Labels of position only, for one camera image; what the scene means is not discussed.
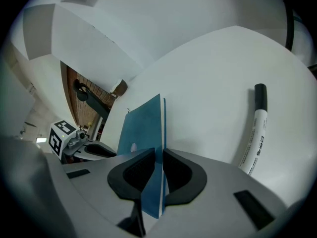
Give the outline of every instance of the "black cable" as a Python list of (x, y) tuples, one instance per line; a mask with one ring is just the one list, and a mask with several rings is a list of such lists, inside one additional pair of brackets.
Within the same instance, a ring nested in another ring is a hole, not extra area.
[(284, 0), (286, 10), (286, 21), (287, 21), (287, 36), (285, 48), (292, 52), (293, 41), (294, 41), (294, 16), (293, 9), (289, 6), (288, 2)]
[(317, 21), (315, 19), (316, 0), (286, 0), (298, 13), (303, 24), (307, 27), (317, 47)]
[(310, 71), (317, 70), (317, 64), (311, 65), (307, 67)]

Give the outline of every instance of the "black cutout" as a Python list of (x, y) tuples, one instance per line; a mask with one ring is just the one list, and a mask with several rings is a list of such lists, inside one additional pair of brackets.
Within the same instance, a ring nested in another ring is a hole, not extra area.
[[(144, 182), (138, 184), (136, 179), (133, 178), (133, 175), (136, 175), (136, 177), (144, 175), (142, 180), (148, 181), (154, 171), (154, 148), (141, 151), (143, 151), (143, 153), (140, 153), (131, 160), (119, 164), (118, 166), (111, 169), (108, 174), (107, 179), (110, 187), (122, 199), (140, 200), (142, 192), (140, 191), (140, 188), (143, 186)], [(132, 166), (135, 166), (136, 169), (126, 171), (130, 170)]]
[(49, 137), (49, 145), (53, 149), (53, 151), (60, 157), (60, 148), (61, 148), (61, 139), (55, 133), (55, 131), (51, 128), (50, 137)]
[(70, 135), (76, 130), (76, 128), (74, 128), (73, 126), (71, 126), (69, 123), (67, 123), (64, 120), (54, 123), (54, 125), (57, 128), (59, 128), (62, 132), (64, 132), (66, 135)]
[(141, 192), (154, 171), (155, 150), (150, 148), (137, 152), (142, 153), (111, 169), (107, 180), (119, 198), (133, 200), (135, 203), (131, 217), (122, 220), (118, 226), (142, 237), (145, 235), (145, 229), (141, 210)]
[(142, 192), (154, 171), (154, 165), (152, 165), (154, 162), (154, 154), (148, 154), (124, 170), (123, 178), (128, 184)]
[(205, 170), (169, 149), (163, 151), (163, 170), (170, 192), (165, 198), (165, 206), (187, 204), (206, 186)]
[(261, 205), (260, 202), (247, 190), (233, 194), (238, 200), (243, 210), (250, 217), (258, 230), (274, 220), (274, 217)]
[(110, 158), (110, 157), (114, 157), (117, 155), (114, 152), (111, 152), (111, 151), (107, 150), (106, 148), (104, 148), (98, 144), (86, 145), (85, 152), (93, 154), (93, 155), (105, 157), (105, 158)]
[(89, 174), (89, 173), (90, 172), (89, 172), (88, 169), (82, 169), (82, 170), (69, 172), (69, 173), (67, 173), (67, 176), (68, 176), (69, 179), (72, 179), (72, 178), (80, 177), (80, 176), (83, 176), (83, 175), (86, 175), (86, 174)]

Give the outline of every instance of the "white cylinder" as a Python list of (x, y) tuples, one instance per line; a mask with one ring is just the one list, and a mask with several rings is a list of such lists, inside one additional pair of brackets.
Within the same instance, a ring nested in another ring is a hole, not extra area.
[(255, 111), (248, 146), (239, 165), (239, 168), (248, 175), (251, 175), (261, 154), (266, 131), (266, 120), (267, 112), (265, 110), (258, 109)]

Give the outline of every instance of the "white marker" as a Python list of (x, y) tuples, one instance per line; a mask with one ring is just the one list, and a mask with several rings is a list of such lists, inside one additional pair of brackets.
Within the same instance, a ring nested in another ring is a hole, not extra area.
[(267, 120), (267, 93), (264, 84), (254, 86), (256, 111), (253, 127), (247, 149), (243, 155), (239, 168), (251, 175), (263, 147)]

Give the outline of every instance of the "black slot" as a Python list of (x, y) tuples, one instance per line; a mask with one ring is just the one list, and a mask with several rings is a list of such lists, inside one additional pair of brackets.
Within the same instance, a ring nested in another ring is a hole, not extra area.
[(233, 194), (243, 210), (250, 217), (258, 230), (274, 220), (274, 217), (261, 205), (259, 201), (247, 190)]
[(107, 150), (106, 148), (102, 147), (101, 145), (98, 144), (89, 144), (89, 145), (85, 145), (85, 152), (93, 154), (93, 155), (97, 155), (97, 156), (101, 156), (101, 157), (105, 157), (105, 158), (111, 158), (111, 157), (115, 157), (116, 154)]
[(164, 149), (163, 170), (169, 189), (169, 194), (165, 197), (165, 206), (188, 204), (206, 186), (205, 170), (200, 165), (174, 153), (173, 150)]
[(86, 174), (89, 174), (89, 170), (87, 169), (82, 169), (82, 170), (77, 170), (77, 171), (74, 171), (74, 172), (69, 172), (67, 173), (67, 176), (69, 179), (72, 179), (72, 178), (76, 178), (76, 177), (80, 177), (80, 176), (83, 176), (83, 175), (86, 175)]

